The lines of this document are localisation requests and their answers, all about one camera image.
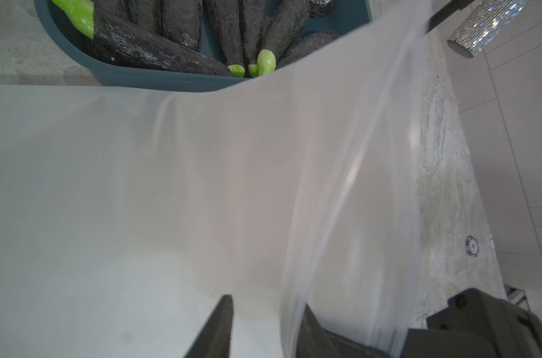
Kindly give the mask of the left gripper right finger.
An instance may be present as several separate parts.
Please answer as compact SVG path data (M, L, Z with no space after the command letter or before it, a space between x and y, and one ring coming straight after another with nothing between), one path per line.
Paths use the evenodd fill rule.
M296 357L387 357L387 354L325 331L307 305L299 330Z

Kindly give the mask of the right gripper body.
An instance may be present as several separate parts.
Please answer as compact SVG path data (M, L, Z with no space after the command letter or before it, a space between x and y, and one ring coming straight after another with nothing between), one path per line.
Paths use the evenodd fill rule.
M478 289L410 329L402 357L542 357L542 322L533 313Z

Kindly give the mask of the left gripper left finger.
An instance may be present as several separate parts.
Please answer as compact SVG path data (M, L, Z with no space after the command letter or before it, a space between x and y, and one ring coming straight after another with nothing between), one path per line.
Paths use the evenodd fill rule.
M230 357L233 318L233 298L231 295L223 295L184 357Z

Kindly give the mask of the clear zip-top bag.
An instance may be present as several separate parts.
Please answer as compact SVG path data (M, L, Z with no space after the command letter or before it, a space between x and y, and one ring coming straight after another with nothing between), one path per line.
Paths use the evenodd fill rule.
M414 314L430 1L215 92L0 85L0 357L232 357L304 309L392 357Z

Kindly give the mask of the teal plastic bin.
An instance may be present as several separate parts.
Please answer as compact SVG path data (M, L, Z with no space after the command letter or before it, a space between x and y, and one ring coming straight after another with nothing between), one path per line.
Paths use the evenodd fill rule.
M163 72L107 64L91 56L90 40L74 28L65 12L52 1L35 0L34 5L44 30L55 44L72 60L88 69L103 86L174 92L211 92L248 79ZM343 36L371 21L372 11L368 1L339 1L330 14L309 19L300 37L325 31Z

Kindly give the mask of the eggplant at bin front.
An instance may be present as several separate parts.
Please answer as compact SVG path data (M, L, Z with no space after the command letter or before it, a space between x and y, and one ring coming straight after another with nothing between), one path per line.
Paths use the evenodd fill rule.
M252 77L261 77L275 71L278 59L300 35L309 16L310 5L308 1L280 1L275 16L263 33L256 63L249 65Z

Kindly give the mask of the eggplant at bin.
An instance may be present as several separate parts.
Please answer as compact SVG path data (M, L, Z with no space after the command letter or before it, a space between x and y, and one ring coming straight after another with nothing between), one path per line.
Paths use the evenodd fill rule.
M252 77L261 77L275 71L278 59L300 35L309 16L310 5L308 1L280 1L275 16L263 33L256 63L249 65Z
M92 1L54 1L74 28L110 58L128 67L232 77L219 61L153 34L96 7Z

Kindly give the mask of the eggplant at bin left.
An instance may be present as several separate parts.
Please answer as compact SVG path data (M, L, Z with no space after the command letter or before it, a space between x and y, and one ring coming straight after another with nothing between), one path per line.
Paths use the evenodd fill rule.
M219 61L153 34L96 7L92 1L54 1L74 28L110 58L128 67L232 77Z

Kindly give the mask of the blue poker chip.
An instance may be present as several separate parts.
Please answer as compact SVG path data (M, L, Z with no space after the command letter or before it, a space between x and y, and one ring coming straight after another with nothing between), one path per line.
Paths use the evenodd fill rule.
M465 242L466 252L471 257L477 257L479 253L478 240L474 236L468 236Z

